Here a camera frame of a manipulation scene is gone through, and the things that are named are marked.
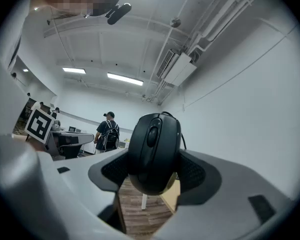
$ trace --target ceiling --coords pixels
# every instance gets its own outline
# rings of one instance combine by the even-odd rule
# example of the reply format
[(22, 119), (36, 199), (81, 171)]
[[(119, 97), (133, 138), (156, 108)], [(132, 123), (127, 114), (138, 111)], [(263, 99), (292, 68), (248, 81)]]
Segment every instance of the ceiling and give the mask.
[[(169, 49), (178, 50), (185, 43), (212, 1), (120, 0), (119, 5), (130, 3), (132, 9), (114, 25), (108, 25), (104, 15), (88, 18), (79, 15), (55, 20), (62, 43), (51, 21), (50, 8), (33, 13), (40, 14), (43, 19), (43, 35), (53, 54), (56, 70), (62, 71), (62, 67), (73, 66), (86, 70), (85, 75), (64, 73), (67, 82), (73, 83), (82, 79), (81, 83), (88, 88), (148, 97), (155, 93), (160, 83), (156, 72), (166, 52)], [(154, 69), (170, 30), (169, 21), (178, 15), (181, 25), (171, 32)], [(139, 86), (109, 79), (108, 72), (136, 78), (144, 81), (144, 84)], [(168, 84), (157, 100), (167, 95), (171, 88), (173, 86)]]

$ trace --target black cap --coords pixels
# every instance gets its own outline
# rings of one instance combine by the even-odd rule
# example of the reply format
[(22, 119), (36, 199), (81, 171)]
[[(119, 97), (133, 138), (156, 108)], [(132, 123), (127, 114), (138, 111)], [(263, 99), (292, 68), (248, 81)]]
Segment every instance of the black cap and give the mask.
[(107, 115), (110, 115), (112, 118), (115, 118), (115, 113), (113, 113), (111, 111), (108, 112), (107, 114), (106, 113), (103, 114), (104, 117), (106, 117)]

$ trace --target fluorescent light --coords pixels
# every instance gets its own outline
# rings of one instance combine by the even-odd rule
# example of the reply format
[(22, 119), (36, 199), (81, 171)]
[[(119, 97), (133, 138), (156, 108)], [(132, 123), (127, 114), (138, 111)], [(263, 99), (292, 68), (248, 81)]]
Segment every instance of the fluorescent light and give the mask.
[(108, 73), (107, 75), (108, 75), (108, 78), (113, 78), (113, 79), (117, 79), (117, 80), (120, 80), (120, 81), (125, 81), (125, 82), (135, 84), (135, 85), (138, 85), (138, 86), (142, 86), (144, 84), (144, 81), (140, 81), (140, 80), (137, 80), (137, 79), (125, 77), (125, 76), (118, 75), (118, 74)]
[(71, 73), (79, 73), (79, 74), (85, 74), (86, 71), (81, 68), (68, 68), (68, 67), (63, 67), (63, 70), (65, 72), (71, 72)]

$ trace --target black backpack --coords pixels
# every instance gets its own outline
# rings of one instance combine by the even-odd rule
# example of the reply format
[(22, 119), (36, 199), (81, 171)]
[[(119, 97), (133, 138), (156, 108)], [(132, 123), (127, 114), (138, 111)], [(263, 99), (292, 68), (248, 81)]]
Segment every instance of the black backpack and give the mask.
[(119, 143), (119, 125), (115, 124), (115, 126), (113, 127), (111, 121), (109, 120), (106, 121), (106, 124), (108, 125), (109, 130), (107, 130), (103, 135), (101, 135), (102, 145), (105, 149), (105, 152), (116, 150), (118, 148)]

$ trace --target black computer mouse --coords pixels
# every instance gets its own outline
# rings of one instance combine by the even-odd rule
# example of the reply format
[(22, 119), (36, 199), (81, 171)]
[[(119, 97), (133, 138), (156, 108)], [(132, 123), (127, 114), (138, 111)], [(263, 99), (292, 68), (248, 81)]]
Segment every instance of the black computer mouse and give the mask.
[(171, 187), (181, 143), (181, 126), (174, 117), (153, 113), (136, 124), (128, 148), (128, 174), (140, 192), (157, 196)]

